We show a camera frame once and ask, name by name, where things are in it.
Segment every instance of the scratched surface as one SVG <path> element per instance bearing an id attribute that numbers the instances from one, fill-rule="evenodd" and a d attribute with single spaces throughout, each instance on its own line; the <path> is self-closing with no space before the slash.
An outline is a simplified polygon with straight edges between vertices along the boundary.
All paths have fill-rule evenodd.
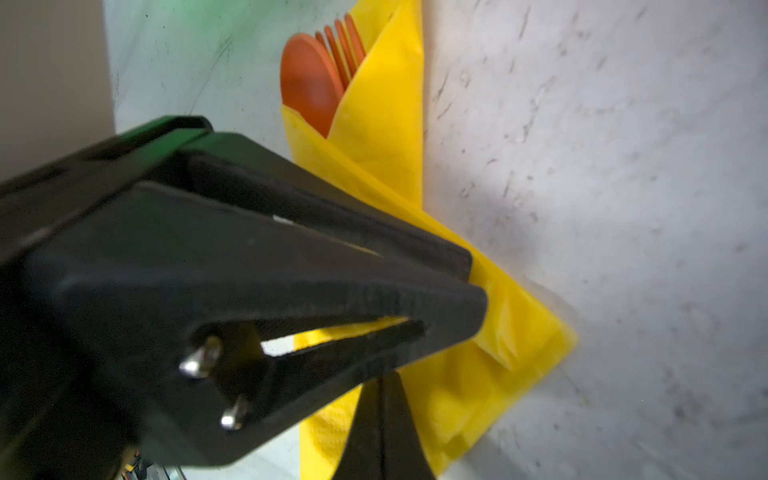
<path id="1" fill-rule="evenodd" d="M 107 2 L 118 128 L 192 112 L 287 154 L 283 43 L 351 3 Z M 425 0 L 424 19 L 425 208 L 581 337 L 445 477 L 765 478 L 768 3 Z M 296 462 L 293 431 L 190 477 Z"/>

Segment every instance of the black plastic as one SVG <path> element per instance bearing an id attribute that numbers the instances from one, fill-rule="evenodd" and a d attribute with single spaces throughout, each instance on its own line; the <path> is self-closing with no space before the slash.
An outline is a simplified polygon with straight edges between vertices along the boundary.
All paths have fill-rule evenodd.
<path id="1" fill-rule="evenodd" d="M 0 266 L 0 306 L 18 307 L 4 328 L 41 338 L 0 339 L 4 361 L 20 349 L 56 378 L 36 391 L 0 377 L 21 392 L 0 396 L 12 435 L 44 409 L 19 399 L 58 405 L 69 391 L 114 425 L 75 415 L 73 435 L 137 440 L 165 465 L 237 460 L 352 387 L 470 338 L 487 303 L 466 283 L 466 250 L 203 118 L 160 119 L 1 185 Z M 260 346 L 382 316 L 403 319 L 284 356 Z M 224 344 L 212 376 L 182 376 L 209 335 Z M 241 395 L 244 427 L 227 432 L 219 418 Z"/>
<path id="2" fill-rule="evenodd" d="M 344 453 L 333 480 L 430 480 L 406 392 L 397 372 L 362 387 Z"/>

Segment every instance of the metal screw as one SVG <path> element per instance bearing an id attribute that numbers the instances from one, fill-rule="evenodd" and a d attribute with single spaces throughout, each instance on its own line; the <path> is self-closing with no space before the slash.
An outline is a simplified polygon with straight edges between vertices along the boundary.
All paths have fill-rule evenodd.
<path id="1" fill-rule="evenodd" d="M 221 428 L 225 430 L 240 430 L 248 413 L 248 399 L 245 395 L 238 395 L 235 404 L 224 410 L 221 416 Z"/>
<path id="2" fill-rule="evenodd" d="M 223 350 L 221 339 L 211 335 L 205 343 L 179 363 L 179 371 L 191 379 L 206 379 L 214 370 Z"/>

